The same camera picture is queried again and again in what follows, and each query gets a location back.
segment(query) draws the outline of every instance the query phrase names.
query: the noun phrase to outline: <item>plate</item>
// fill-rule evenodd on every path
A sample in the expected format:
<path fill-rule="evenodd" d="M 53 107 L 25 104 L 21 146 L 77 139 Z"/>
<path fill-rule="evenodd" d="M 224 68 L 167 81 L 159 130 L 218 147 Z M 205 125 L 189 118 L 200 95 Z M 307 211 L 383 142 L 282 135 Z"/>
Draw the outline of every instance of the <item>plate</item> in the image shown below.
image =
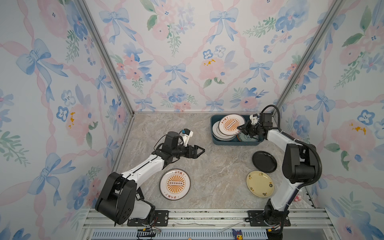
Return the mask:
<path fill-rule="evenodd" d="M 187 195 L 191 181 L 186 172 L 172 169 L 166 172 L 160 180 L 160 192 L 168 200 L 179 200 Z"/>
<path fill-rule="evenodd" d="M 239 139 L 240 142 L 258 142 L 259 136 L 256 135 L 254 136 L 257 139 L 251 138 L 249 135 L 245 135 L 244 133 L 239 133 L 237 134 L 237 138 Z"/>
<path fill-rule="evenodd" d="M 239 129 L 237 129 L 237 127 L 243 125 L 244 123 L 245 119 L 243 116 L 238 114 L 230 114 L 220 120 L 218 129 L 224 135 L 234 136 L 241 132 Z"/>
<path fill-rule="evenodd" d="M 215 136 L 218 140 L 222 140 L 222 141 L 229 141 L 229 140 L 232 140 L 235 136 L 224 135 L 224 134 L 222 134 L 222 133 L 218 130 L 219 122 L 220 122 L 220 121 L 215 122 L 215 124 L 212 126 L 212 132 L 214 133 L 214 136 Z"/>
<path fill-rule="evenodd" d="M 272 179 L 260 171 L 253 171 L 247 175 L 247 186 L 258 197 L 269 197 L 275 190 Z"/>

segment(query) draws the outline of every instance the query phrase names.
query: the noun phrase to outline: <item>marble countertop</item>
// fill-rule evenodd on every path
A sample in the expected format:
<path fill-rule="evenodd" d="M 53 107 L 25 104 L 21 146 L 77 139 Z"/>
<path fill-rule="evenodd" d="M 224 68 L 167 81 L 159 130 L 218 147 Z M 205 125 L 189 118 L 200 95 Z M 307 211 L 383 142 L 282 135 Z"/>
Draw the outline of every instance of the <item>marble countertop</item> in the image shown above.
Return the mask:
<path fill-rule="evenodd" d="M 275 144 L 263 141 L 258 146 L 218 146 L 212 141 L 210 118 L 214 114 L 172 114 L 139 113 L 135 114 L 133 127 L 127 146 L 122 155 L 117 172 L 130 170 L 151 154 L 155 143 L 168 131 L 179 132 L 188 128 L 194 132 L 190 145 L 205 148 L 205 153 L 197 159 L 181 158 L 150 177 L 142 184 L 145 200 L 156 208 L 264 208 L 268 198 L 253 195 L 246 184 L 249 172 L 257 170 L 252 164 L 252 155 L 256 151 L 267 151 L 278 163 L 275 172 L 268 174 L 274 184 L 275 192 L 284 179 L 281 171 L 284 152 Z M 163 174 L 171 169 L 184 170 L 191 179 L 189 193 L 177 201 L 167 200 L 159 190 L 159 181 Z M 306 191 L 299 192 L 302 200 L 293 202 L 291 208 L 313 208 Z"/>

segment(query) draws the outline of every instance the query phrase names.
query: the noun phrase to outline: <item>robotic arm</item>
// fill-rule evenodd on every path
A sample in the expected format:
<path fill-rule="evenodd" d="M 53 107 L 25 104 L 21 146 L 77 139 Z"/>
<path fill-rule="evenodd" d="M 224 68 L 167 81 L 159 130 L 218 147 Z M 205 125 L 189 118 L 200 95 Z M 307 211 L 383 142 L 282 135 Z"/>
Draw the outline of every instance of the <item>robotic arm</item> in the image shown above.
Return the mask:
<path fill-rule="evenodd" d="M 264 113 L 268 107 L 275 107 L 277 110 L 277 127 L 273 127 L 272 113 Z M 280 112 L 275 105 L 269 105 L 264 110 L 259 115 L 251 115 L 250 120 L 238 129 L 250 137 L 258 136 L 259 140 L 271 141 L 285 151 L 282 171 L 286 180 L 268 200 L 264 212 L 253 217 L 256 222 L 265 222 L 269 226 L 280 225 L 280 231 L 277 233 L 280 234 L 289 214 L 289 205 L 302 187 L 314 184 L 320 179 L 322 165 L 315 146 L 299 141 L 280 129 Z"/>
<path fill-rule="evenodd" d="M 180 157 L 196 159 L 205 152 L 205 149 L 197 145 L 188 145 L 192 131 L 183 129 L 180 132 L 181 136 L 177 132 L 168 132 L 164 143 L 159 144 L 144 162 L 133 169 L 122 174 L 111 173 L 96 202 L 96 211 L 115 221 L 115 225 L 123 224 L 128 218 L 139 218 L 152 224 L 155 206 L 140 199 L 140 194 L 136 193 L 141 193 L 141 184 Z"/>

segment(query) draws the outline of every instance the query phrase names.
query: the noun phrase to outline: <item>blue bow pattern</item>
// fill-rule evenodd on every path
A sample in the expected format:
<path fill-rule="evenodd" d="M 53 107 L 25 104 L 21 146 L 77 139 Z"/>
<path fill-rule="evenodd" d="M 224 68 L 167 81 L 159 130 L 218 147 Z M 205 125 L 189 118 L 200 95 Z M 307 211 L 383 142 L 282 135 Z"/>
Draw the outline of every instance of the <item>blue bow pattern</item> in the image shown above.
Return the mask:
<path fill-rule="evenodd" d="M 265 69 L 265 70 L 269 70 L 269 69 L 271 69 L 272 64 L 273 64 L 273 61 L 268 61 L 268 62 L 266 62 L 266 63 L 251 63 L 251 64 L 249 65 L 249 69 L 250 69 L 250 70 L 255 70 L 255 69 L 256 69 L 256 70 L 255 70 L 255 73 L 253 74 L 253 76 L 252 76 L 251 78 L 247 78 L 247 79 L 244 81 L 244 83 L 248 83 L 252 78 L 257 77 L 257 76 L 259 75 L 259 72 L 260 72 L 260 75 L 261 75 L 263 81 L 266 82 L 266 79 L 265 79 L 265 78 L 268 78 L 269 75 L 266 74 L 266 73 L 264 72 L 264 69 Z"/>
<path fill-rule="evenodd" d="M 146 99 L 134 99 L 133 100 L 137 104 L 141 104 L 141 109 L 139 111 L 142 111 L 145 109 L 147 106 L 150 110 L 155 111 L 155 107 L 152 107 L 150 104 L 152 104 L 152 99 L 151 98 L 146 98 Z"/>
<path fill-rule="evenodd" d="M 187 77 L 184 77 L 180 72 L 184 73 L 185 72 L 185 64 L 184 63 L 180 63 L 179 65 L 177 66 L 171 66 L 171 65 L 167 65 L 167 66 L 164 66 L 164 71 L 166 73 L 169 73 L 169 72 L 172 72 L 172 79 L 167 81 L 166 82 L 166 85 L 170 85 L 170 83 L 176 79 L 176 74 L 179 76 L 179 78 L 185 83 L 187 84 L 186 80 L 189 79 Z"/>
<path fill-rule="evenodd" d="M 43 67 L 40 63 L 42 63 L 44 66 L 54 71 L 55 73 L 64 77 L 68 77 L 67 74 L 61 71 L 63 69 L 62 64 L 59 64 L 59 65 L 51 64 L 43 60 L 45 58 L 50 58 L 50 57 L 51 57 L 51 53 L 49 52 L 47 46 L 41 39 L 38 38 L 33 43 L 33 50 L 29 53 L 29 55 L 23 54 L 16 60 L 16 64 L 18 65 L 18 67 L 28 75 L 32 75 L 32 73 L 35 71 L 35 65 L 36 65 L 37 69 L 43 75 L 43 77 L 48 83 L 48 87 L 45 91 L 47 102 L 49 102 L 50 99 L 55 100 L 53 98 L 51 87 L 50 87 L 52 83 L 52 78 L 49 72 L 47 71 L 47 69 Z"/>
<path fill-rule="evenodd" d="M 318 24 L 322 24 L 324 21 L 324 17 L 327 14 L 327 12 L 324 12 L 320 14 L 319 19 L 317 20 Z M 340 14 L 339 16 L 336 17 L 334 22 L 332 23 L 333 29 L 337 30 L 341 26 L 341 24 L 345 20 L 345 14 Z M 333 43 L 332 40 L 332 35 L 331 35 L 331 29 L 328 31 L 327 36 L 325 37 L 325 43 L 324 43 L 324 51 L 327 50 L 327 46 L 329 43 Z"/>
<path fill-rule="evenodd" d="M 115 35 L 109 38 L 109 42 L 115 44 L 116 36 L 120 34 L 120 27 L 123 29 L 123 31 L 134 41 L 136 41 L 135 37 L 133 36 L 136 34 L 135 31 L 127 28 L 124 26 L 122 22 L 129 23 L 129 16 L 128 12 L 125 8 L 120 8 L 117 10 L 117 12 L 108 12 L 108 11 L 101 11 L 99 12 L 99 15 L 101 17 L 101 20 L 105 23 L 109 23 L 112 21 L 113 29 L 115 30 Z"/>
<path fill-rule="evenodd" d="M 207 39 L 207 42 L 212 44 L 212 41 L 214 40 L 215 36 L 220 35 L 223 31 L 223 22 L 225 25 L 225 30 L 227 31 L 227 34 L 229 38 L 233 41 L 233 35 L 237 33 L 233 28 L 231 28 L 227 21 L 230 21 L 232 23 L 236 22 L 237 15 L 239 14 L 239 10 L 237 8 L 232 8 L 228 12 L 220 12 L 220 11 L 212 11 L 209 14 L 209 19 L 211 20 L 211 23 L 215 23 L 217 21 L 220 21 L 217 25 L 217 31 L 216 34 L 210 36 Z"/>
<path fill-rule="evenodd" d="M 222 106 L 224 104 L 224 100 L 218 100 L 218 101 L 206 101 L 205 104 L 207 106 L 211 106 L 211 110 L 210 111 L 213 111 L 215 110 L 215 108 L 221 112 L 221 111 L 224 111 L 224 109 L 222 109 L 221 107 L 219 106 Z"/>
<path fill-rule="evenodd" d="M 97 89 L 100 89 L 100 87 L 103 89 L 104 91 L 104 104 L 107 103 L 107 89 L 105 88 L 105 86 L 109 87 L 109 88 L 113 88 L 111 86 L 111 82 L 106 82 L 105 79 L 107 78 L 107 75 L 105 74 L 105 71 L 104 69 L 100 69 L 100 75 L 98 78 L 95 79 L 95 86 Z"/>
<path fill-rule="evenodd" d="M 52 177 L 48 175 L 66 173 L 76 168 L 71 167 L 72 160 L 70 160 L 69 163 L 65 164 L 61 168 L 55 169 L 55 167 L 59 165 L 60 162 L 61 159 L 56 153 L 49 154 L 47 159 L 45 160 L 45 168 L 43 168 L 43 170 L 41 171 L 40 176 L 38 176 L 32 181 L 28 189 L 28 193 L 32 195 L 39 194 L 44 188 L 45 181 L 47 181 L 47 183 L 51 184 L 56 189 L 55 195 L 53 196 L 53 205 L 56 206 L 56 202 L 58 200 L 61 200 L 59 191 L 57 190 L 59 188 L 60 181 L 57 177 Z"/>
<path fill-rule="evenodd" d="M 108 137 L 108 143 L 107 143 L 107 147 L 105 148 L 104 150 L 104 154 L 103 156 L 106 158 L 108 157 L 108 155 L 111 155 L 111 165 L 113 166 L 114 164 L 114 160 L 113 160 L 113 151 L 112 149 L 116 149 L 118 148 L 118 142 L 116 141 L 115 143 L 113 143 L 113 138 L 112 136 L 109 136 Z"/>
<path fill-rule="evenodd" d="M 334 100 L 328 99 L 325 96 L 325 93 L 322 90 L 319 90 L 316 93 L 316 98 L 319 99 L 320 101 L 316 105 L 314 105 L 313 107 L 305 106 L 305 110 L 306 111 L 309 110 L 309 109 L 317 110 L 317 109 L 320 108 L 319 114 L 317 115 L 317 125 L 319 125 L 320 120 L 322 122 L 324 122 L 324 116 L 323 116 L 323 109 L 324 109 L 324 107 L 325 107 L 325 110 L 327 112 L 329 112 L 329 111 L 331 111 L 336 106 L 336 103 L 335 103 Z"/>

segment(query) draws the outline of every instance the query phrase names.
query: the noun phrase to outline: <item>stack of plates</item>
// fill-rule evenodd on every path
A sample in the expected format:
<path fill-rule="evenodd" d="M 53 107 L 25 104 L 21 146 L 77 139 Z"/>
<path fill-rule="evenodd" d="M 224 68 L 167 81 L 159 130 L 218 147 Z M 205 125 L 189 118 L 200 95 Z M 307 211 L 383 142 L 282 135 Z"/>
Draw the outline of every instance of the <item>stack of plates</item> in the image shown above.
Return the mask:
<path fill-rule="evenodd" d="M 212 131 L 216 139 L 220 141 L 230 141 L 240 133 L 237 127 L 244 123 L 245 119 L 241 115 L 230 114 L 216 122 L 212 127 Z"/>

